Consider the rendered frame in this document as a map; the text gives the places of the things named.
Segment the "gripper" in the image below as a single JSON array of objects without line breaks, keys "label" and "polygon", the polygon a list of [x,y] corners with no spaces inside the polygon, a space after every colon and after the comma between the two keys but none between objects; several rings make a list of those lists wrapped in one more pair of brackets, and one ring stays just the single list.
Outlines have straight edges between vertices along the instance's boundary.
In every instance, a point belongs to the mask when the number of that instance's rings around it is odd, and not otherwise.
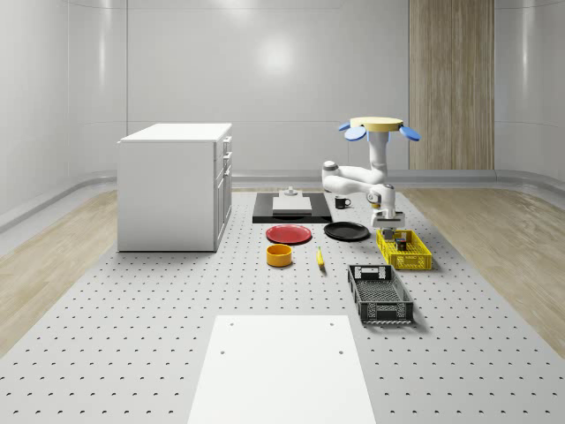
[{"label": "gripper", "polygon": [[384,213],[379,210],[374,210],[372,214],[372,227],[379,230],[382,236],[383,229],[393,229],[396,231],[398,228],[403,228],[405,224],[405,214],[402,211],[396,211],[395,216],[386,218]]}]

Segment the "black plate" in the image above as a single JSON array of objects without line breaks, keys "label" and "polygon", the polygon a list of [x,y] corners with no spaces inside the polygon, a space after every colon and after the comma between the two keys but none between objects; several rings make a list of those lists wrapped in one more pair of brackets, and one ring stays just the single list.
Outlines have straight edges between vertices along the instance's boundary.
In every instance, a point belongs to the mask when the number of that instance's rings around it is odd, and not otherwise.
[{"label": "black plate", "polygon": [[344,221],[327,224],[324,232],[331,239],[346,242],[361,241],[370,237],[370,231],[364,225]]}]

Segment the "yellow basket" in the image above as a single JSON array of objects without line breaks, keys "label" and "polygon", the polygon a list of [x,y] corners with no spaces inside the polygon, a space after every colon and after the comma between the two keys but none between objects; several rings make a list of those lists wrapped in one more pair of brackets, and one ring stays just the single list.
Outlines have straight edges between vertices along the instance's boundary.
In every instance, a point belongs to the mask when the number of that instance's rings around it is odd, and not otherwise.
[{"label": "yellow basket", "polygon": [[[396,239],[406,241],[405,250],[397,248]],[[378,230],[377,244],[386,263],[396,269],[429,270],[432,267],[432,254],[415,231],[395,230],[393,238],[386,240]]]}]

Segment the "dark grey basket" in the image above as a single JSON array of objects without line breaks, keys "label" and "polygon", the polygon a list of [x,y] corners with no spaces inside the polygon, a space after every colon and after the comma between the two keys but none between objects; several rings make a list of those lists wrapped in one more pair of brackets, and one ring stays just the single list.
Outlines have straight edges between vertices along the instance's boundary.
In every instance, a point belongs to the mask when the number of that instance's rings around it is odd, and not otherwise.
[{"label": "dark grey basket", "polygon": [[362,322],[413,321],[413,300],[391,265],[349,265],[348,279]]}]

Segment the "red plate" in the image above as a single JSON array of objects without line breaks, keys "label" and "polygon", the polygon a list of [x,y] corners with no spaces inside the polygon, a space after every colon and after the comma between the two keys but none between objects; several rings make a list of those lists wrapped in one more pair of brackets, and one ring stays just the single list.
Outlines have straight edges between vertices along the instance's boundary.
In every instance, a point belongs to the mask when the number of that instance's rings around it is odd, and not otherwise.
[{"label": "red plate", "polygon": [[268,228],[266,237],[276,244],[297,245],[308,242],[312,238],[312,233],[302,225],[280,224]]}]

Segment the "yellow bowl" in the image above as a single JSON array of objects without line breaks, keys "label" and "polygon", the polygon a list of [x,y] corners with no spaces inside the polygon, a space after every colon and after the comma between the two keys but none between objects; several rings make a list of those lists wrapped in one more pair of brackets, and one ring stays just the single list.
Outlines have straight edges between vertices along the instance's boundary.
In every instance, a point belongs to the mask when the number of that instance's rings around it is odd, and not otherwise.
[{"label": "yellow bowl", "polygon": [[273,244],[267,248],[267,264],[282,268],[292,262],[292,248],[284,244]]}]

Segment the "black stove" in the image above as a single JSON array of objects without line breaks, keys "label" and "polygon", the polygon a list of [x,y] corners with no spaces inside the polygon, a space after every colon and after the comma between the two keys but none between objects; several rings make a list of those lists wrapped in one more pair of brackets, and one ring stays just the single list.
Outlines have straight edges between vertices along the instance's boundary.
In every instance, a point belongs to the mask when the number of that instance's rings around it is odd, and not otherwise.
[{"label": "black stove", "polygon": [[288,213],[275,213],[273,199],[283,195],[278,193],[258,193],[252,214],[253,223],[332,223],[332,216],[326,197],[323,193],[308,193],[298,191],[291,199],[309,199],[311,211],[301,212],[292,210]]}]

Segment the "white board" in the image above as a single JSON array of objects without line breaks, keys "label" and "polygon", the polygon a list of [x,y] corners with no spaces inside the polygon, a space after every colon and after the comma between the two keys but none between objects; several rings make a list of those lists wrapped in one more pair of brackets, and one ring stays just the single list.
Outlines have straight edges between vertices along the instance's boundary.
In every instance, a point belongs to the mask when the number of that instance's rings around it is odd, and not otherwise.
[{"label": "white board", "polygon": [[345,315],[219,315],[188,424],[375,424]]}]

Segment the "white cabinet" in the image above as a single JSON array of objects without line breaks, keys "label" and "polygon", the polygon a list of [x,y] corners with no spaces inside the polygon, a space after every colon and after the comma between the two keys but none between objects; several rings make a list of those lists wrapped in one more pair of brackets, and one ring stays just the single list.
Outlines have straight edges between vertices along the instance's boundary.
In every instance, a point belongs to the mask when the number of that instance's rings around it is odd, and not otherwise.
[{"label": "white cabinet", "polygon": [[155,124],[118,142],[118,250],[218,249],[231,210],[231,128]]}]

